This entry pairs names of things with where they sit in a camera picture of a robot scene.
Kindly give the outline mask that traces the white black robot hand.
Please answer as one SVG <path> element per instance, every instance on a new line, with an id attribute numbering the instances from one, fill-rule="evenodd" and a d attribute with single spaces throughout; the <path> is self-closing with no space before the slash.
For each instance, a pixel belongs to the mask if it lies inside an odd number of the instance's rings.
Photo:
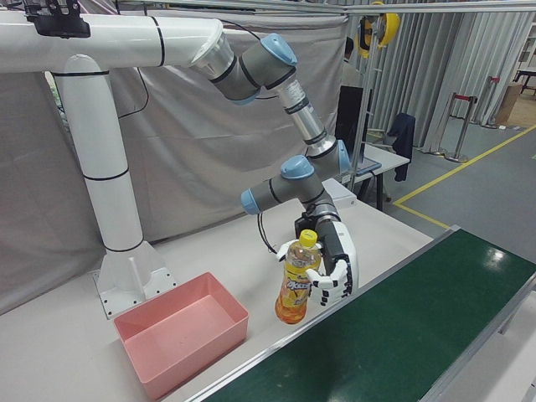
<path id="1" fill-rule="evenodd" d="M 343 222 L 327 220 L 317 225 L 316 232 L 326 273 L 307 270 L 307 295 L 311 302 L 330 307 L 358 289 L 357 252 Z"/>

